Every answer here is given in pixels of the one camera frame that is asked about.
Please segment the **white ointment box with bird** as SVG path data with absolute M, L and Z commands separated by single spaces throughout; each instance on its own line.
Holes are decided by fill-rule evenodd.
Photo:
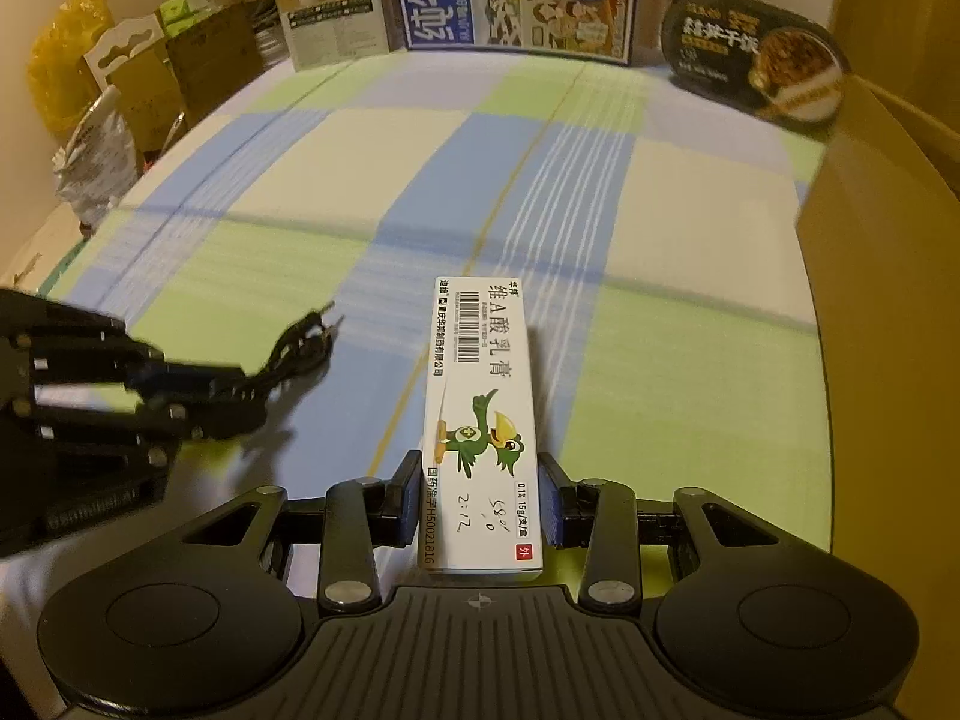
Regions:
M 432 574 L 542 572 L 534 382 L 523 283 L 434 283 L 418 559 Z

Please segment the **white plastic bag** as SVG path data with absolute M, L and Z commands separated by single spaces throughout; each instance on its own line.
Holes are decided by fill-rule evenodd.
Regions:
M 142 175 L 142 160 L 121 102 L 121 92 L 108 86 L 53 156 L 53 190 L 70 206 L 85 239 Z

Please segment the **yellow plastic bag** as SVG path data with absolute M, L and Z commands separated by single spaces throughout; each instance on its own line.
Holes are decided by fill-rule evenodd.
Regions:
M 36 37 L 26 65 L 26 80 L 47 132 L 64 145 L 98 99 L 85 55 L 116 24 L 109 0 L 65 0 L 55 18 Z

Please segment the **stacked cardboard boxes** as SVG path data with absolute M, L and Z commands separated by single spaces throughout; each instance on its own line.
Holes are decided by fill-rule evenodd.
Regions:
M 156 156 L 285 57 L 274 0 L 167 0 L 103 32 L 83 62 L 99 89 L 119 91 L 140 153 Z

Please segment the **brown cardboard box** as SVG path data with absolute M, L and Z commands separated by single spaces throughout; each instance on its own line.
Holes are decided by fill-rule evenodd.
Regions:
M 851 76 L 797 216 L 822 340 L 833 550 L 913 608 L 896 702 L 958 713 L 958 199 L 914 132 L 923 112 Z

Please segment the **white beige product box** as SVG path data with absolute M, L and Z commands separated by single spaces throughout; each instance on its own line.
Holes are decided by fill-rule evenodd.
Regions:
M 275 0 L 297 71 L 389 52 L 382 0 Z

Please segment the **black instant rice meal box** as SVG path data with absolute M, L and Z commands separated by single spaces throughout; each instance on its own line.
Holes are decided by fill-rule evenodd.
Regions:
M 661 49 L 681 88 L 797 132 L 836 119 L 850 71 L 825 28 L 760 0 L 672 0 Z

